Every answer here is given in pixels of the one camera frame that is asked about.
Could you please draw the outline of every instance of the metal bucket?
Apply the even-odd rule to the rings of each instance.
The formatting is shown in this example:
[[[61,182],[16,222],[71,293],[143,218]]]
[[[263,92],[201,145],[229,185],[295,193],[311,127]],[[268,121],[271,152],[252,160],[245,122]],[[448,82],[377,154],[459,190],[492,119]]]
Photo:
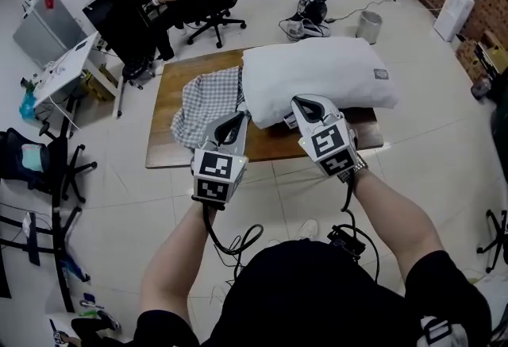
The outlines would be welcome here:
[[[383,19],[377,13],[362,11],[358,21],[356,37],[364,38],[369,44],[373,45],[378,39],[382,24]]]

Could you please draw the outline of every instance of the red sticker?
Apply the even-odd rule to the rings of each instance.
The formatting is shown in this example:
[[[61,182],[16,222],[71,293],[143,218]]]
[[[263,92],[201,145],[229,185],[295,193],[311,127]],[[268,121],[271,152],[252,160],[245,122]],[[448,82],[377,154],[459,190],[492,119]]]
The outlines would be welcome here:
[[[52,10],[55,7],[55,0],[44,0],[44,4],[48,10]]]

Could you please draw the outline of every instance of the gray checkered pillowcase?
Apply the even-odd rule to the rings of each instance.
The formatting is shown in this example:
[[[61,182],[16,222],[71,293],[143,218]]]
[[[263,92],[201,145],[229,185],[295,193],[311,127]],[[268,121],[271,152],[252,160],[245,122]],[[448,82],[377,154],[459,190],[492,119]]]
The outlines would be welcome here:
[[[183,88],[183,106],[173,117],[175,141],[197,148],[209,122],[237,108],[241,70],[238,66],[200,75]]]

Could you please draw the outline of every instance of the white table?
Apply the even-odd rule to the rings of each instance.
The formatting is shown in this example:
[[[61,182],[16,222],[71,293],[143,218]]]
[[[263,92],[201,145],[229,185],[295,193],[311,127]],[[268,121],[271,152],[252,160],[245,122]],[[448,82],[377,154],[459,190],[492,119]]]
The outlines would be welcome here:
[[[40,82],[33,92],[36,99],[34,107],[38,107],[47,100],[53,101],[51,98],[52,94],[55,94],[78,77],[81,77],[83,69],[86,68],[114,96],[113,117],[118,118],[124,79],[120,76],[118,87],[115,87],[88,59],[97,39],[98,33],[93,33],[87,39],[79,42],[73,49],[64,53],[58,60],[55,60],[52,67],[48,67],[44,71],[40,77]],[[65,109],[60,107],[59,109],[71,120],[71,116]]]

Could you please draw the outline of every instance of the white floor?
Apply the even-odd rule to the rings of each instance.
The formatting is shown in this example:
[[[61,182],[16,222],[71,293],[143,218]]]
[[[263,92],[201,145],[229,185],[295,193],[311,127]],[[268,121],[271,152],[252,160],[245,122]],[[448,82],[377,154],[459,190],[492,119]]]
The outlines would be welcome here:
[[[248,28],[224,27],[223,50],[287,43],[277,24],[294,13],[297,1],[238,0],[232,17],[246,20]],[[370,1],[378,0],[330,0],[329,16],[343,17]],[[491,208],[498,213],[506,205],[506,184],[489,128],[492,107],[471,96],[468,76],[451,48],[435,34],[433,17],[417,0],[371,9],[383,17],[374,50],[391,70],[402,101],[395,110],[375,111],[385,146],[362,156],[376,175],[426,210],[457,265],[468,276],[481,276],[487,257],[477,256],[475,249],[490,239],[485,211]],[[333,24],[333,35],[354,35],[357,16]],[[213,32],[196,39],[193,46],[170,34],[180,60],[217,51]],[[120,320],[127,337],[132,337],[136,325],[144,268],[191,202],[187,168],[144,168],[159,82],[160,78],[151,81],[143,91],[126,89],[124,115],[118,121],[109,118],[108,106],[98,109],[94,122],[78,118],[82,131],[71,140],[73,148],[86,144],[86,159],[99,165],[83,182],[87,204],[70,237],[74,254],[92,280],[90,286],[72,280],[73,292],[94,293]],[[26,195],[23,187],[12,183],[2,186],[3,202],[47,212],[44,196]],[[271,239],[294,237],[307,218],[319,221],[320,238],[325,241],[333,224],[348,220],[339,211],[345,193],[345,186],[336,179],[323,179],[307,159],[250,164],[233,201],[217,219],[217,235],[229,243],[250,225],[263,224],[264,235],[245,260]],[[379,282],[399,289],[402,281],[393,255],[373,233],[356,200],[352,210],[357,225],[372,235],[379,248]],[[20,218],[19,211],[5,207],[2,214]],[[2,227],[5,238],[15,233]],[[6,345],[52,345],[44,318],[45,311],[58,309],[53,301],[60,300],[52,259],[43,256],[38,268],[21,251],[2,252],[13,299],[0,299],[0,338]],[[360,262],[374,273],[370,248]],[[499,261],[497,272],[504,271]],[[222,289],[228,288],[224,281],[232,276],[233,270],[221,264],[209,243],[189,299],[194,330],[201,340],[217,321]]]

